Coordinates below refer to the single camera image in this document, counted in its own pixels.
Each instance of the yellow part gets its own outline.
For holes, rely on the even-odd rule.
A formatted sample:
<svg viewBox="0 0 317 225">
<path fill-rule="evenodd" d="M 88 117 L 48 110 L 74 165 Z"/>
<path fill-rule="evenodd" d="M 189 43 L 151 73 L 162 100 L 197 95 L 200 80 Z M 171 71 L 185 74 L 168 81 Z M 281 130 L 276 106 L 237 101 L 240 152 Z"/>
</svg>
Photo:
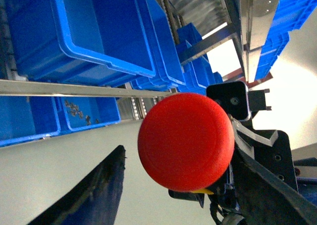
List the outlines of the yellow part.
<svg viewBox="0 0 317 225">
<path fill-rule="evenodd" d="M 196 191 L 192 191 L 192 193 L 194 193 L 194 194 L 209 194 L 209 195 L 213 195 L 214 194 L 208 189 L 199 189 L 199 190 L 196 190 Z"/>
</svg>

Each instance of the red knob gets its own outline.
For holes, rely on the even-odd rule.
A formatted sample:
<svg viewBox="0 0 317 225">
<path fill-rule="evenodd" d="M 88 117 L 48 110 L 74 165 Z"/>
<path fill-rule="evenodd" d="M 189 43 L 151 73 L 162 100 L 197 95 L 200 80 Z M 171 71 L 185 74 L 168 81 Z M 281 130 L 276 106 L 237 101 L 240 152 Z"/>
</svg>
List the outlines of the red knob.
<svg viewBox="0 0 317 225">
<path fill-rule="evenodd" d="M 192 93 L 170 96 L 144 119 L 140 160 L 160 185 L 180 192 L 206 188 L 226 171 L 234 149 L 229 117 L 212 99 Z"/>
</svg>

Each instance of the blue plastic bin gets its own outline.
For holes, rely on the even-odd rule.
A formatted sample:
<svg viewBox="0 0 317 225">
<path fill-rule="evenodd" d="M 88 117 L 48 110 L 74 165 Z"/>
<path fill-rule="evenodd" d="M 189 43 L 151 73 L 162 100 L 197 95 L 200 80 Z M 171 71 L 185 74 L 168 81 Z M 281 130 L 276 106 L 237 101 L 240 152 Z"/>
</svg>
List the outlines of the blue plastic bin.
<svg viewBox="0 0 317 225">
<path fill-rule="evenodd" d="M 317 6 L 317 0 L 280 0 L 268 36 L 300 29 Z"/>
<path fill-rule="evenodd" d="M 190 62 L 184 66 L 184 78 L 186 81 L 186 85 L 178 86 L 178 91 L 185 93 L 185 92 L 192 92 L 198 93 L 201 95 L 206 95 L 206 86 L 200 85 L 197 81 L 197 76 L 195 74 L 193 64 Z"/>
<path fill-rule="evenodd" d="M 178 53 L 181 53 L 190 47 L 191 44 L 185 41 L 177 45 L 176 49 Z M 184 66 L 184 78 L 186 85 L 178 86 L 178 91 L 193 92 L 205 95 L 206 88 L 209 86 L 209 80 L 205 69 L 207 65 L 210 68 L 208 61 L 203 57 L 186 64 Z"/>
<path fill-rule="evenodd" d="M 5 1 L 20 75 L 110 86 L 155 75 L 136 0 Z"/>
<path fill-rule="evenodd" d="M 56 97 L 55 100 L 62 134 L 120 122 L 115 98 Z"/>
<path fill-rule="evenodd" d="M 267 74 L 269 73 L 269 71 L 271 70 L 271 67 L 272 67 L 271 64 L 258 67 L 255 80 L 260 80 L 265 78 Z"/>
<path fill-rule="evenodd" d="M 289 41 L 290 37 L 288 32 L 271 36 L 267 38 L 265 45 L 262 47 L 261 55 L 272 52 L 275 52 L 276 55 L 280 55 Z"/>
<path fill-rule="evenodd" d="M 0 97 L 0 147 L 60 133 L 52 97 Z"/>
<path fill-rule="evenodd" d="M 180 54 L 191 46 L 192 45 L 187 40 L 185 40 L 184 42 L 176 46 L 177 52 Z M 215 79 L 212 73 L 211 66 L 204 56 L 201 56 L 200 58 L 192 61 L 192 63 L 195 75 L 197 77 L 197 82 L 200 85 L 209 86 L 215 84 Z"/>
<path fill-rule="evenodd" d="M 218 71 L 216 71 L 214 74 L 214 79 L 216 81 L 216 84 L 220 84 L 220 83 L 223 83 L 223 80 L 222 80 L 222 76 L 220 75 L 220 73 Z"/>
<path fill-rule="evenodd" d="M 186 26 L 177 29 L 177 33 L 179 42 L 181 43 L 187 41 L 191 45 L 195 45 L 203 39 L 193 23 L 189 23 Z M 204 55 L 204 58 L 209 60 L 207 54 Z"/>
<path fill-rule="evenodd" d="M 150 89 L 153 85 L 158 87 L 184 85 L 182 67 L 165 12 L 156 0 L 137 0 L 137 3 L 157 74 L 151 79 L 139 78 L 133 83 L 135 89 Z"/>
</svg>

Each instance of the bolt hole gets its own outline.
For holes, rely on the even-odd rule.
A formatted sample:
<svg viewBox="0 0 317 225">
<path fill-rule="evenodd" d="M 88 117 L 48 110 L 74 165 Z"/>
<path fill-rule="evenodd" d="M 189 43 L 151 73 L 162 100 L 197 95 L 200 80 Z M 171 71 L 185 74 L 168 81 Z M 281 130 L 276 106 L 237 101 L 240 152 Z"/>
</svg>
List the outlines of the bolt hole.
<svg viewBox="0 0 317 225">
<path fill-rule="evenodd" d="M 240 103 L 239 99 L 237 97 L 231 98 L 230 103 L 233 105 L 238 105 Z"/>
<path fill-rule="evenodd" d="M 282 174 L 279 174 L 278 176 L 277 176 L 280 180 L 285 180 L 285 178 L 284 178 L 284 176 L 282 175 Z"/>
<path fill-rule="evenodd" d="M 274 156 L 274 159 L 275 159 L 277 162 L 279 162 L 279 161 L 282 160 L 282 157 L 281 157 L 280 155 L 275 155 L 275 156 Z"/>
</svg>

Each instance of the aluminum rail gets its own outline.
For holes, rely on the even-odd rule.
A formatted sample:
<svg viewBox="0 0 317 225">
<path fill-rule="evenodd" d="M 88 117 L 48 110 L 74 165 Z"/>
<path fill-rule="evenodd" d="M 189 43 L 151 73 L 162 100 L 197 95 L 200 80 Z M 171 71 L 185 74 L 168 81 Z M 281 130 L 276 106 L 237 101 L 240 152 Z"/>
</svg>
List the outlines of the aluminum rail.
<svg viewBox="0 0 317 225">
<path fill-rule="evenodd" d="M 70 96 L 70 97 L 133 97 L 154 98 L 173 95 L 171 92 L 131 90 L 110 87 L 0 80 L 0 96 Z"/>
</svg>

